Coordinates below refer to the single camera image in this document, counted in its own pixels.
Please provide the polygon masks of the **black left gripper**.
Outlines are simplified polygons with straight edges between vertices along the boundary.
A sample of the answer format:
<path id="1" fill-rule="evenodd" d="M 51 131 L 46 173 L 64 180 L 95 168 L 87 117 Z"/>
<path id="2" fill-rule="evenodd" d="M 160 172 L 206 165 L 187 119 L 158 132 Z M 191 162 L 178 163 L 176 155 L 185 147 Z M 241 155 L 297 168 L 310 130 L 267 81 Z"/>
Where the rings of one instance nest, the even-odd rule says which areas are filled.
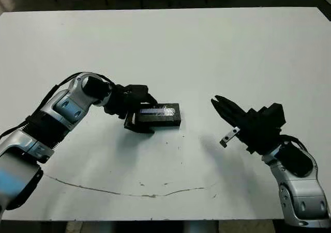
<path id="1" fill-rule="evenodd" d="M 104 105 L 104 111 L 110 115 L 118 115 L 125 120 L 124 128 L 139 134 L 154 134 L 149 127 L 134 125 L 133 115 L 140 105 L 157 105 L 157 100 L 145 93 L 145 85 L 130 84 L 127 86 L 116 85 L 110 94 L 108 102 Z"/>

